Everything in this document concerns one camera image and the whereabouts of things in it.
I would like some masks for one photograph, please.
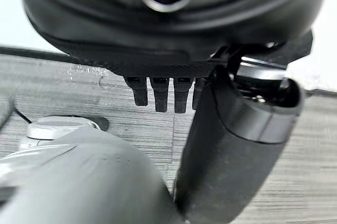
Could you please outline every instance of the black cable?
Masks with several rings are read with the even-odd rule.
[[[18,116],[20,116],[23,120],[25,120],[28,124],[31,124],[32,123],[32,121],[29,119],[29,118],[27,118],[25,115],[23,115],[16,107],[14,107],[14,112],[18,115]]]

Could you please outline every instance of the black plastic arm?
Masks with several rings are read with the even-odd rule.
[[[206,84],[175,184],[186,220],[229,223],[254,197],[302,110],[303,92],[290,83],[284,107],[243,99],[225,69]]]

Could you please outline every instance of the white wall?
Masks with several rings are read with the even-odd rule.
[[[337,0],[325,0],[314,24],[312,55],[289,66],[288,75],[307,89],[337,90]],[[0,45],[57,51],[31,27],[21,0],[0,0]]]

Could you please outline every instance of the screw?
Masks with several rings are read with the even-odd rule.
[[[265,44],[265,46],[268,47],[268,48],[272,48],[272,47],[275,47],[277,45],[278,45],[278,43],[276,43],[276,42],[268,42],[268,43]]]
[[[260,103],[265,103],[266,102],[265,98],[263,96],[260,96],[260,95],[252,97],[252,100],[258,101]]]

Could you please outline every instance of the gray wood-grain floor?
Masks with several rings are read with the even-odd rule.
[[[147,153],[172,186],[194,114],[191,93],[187,113],[175,114],[171,85],[168,112],[156,113],[151,91],[149,105],[136,107],[123,79],[107,70],[11,56],[0,56],[0,90],[15,93],[18,109],[32,120],[50,114],[106,117],[109,132]],[[26,126],[11,117],[0,132],[0,157],[16,150]],[[233,223],[337,223],[337,99],[307,100],[273,172]]]

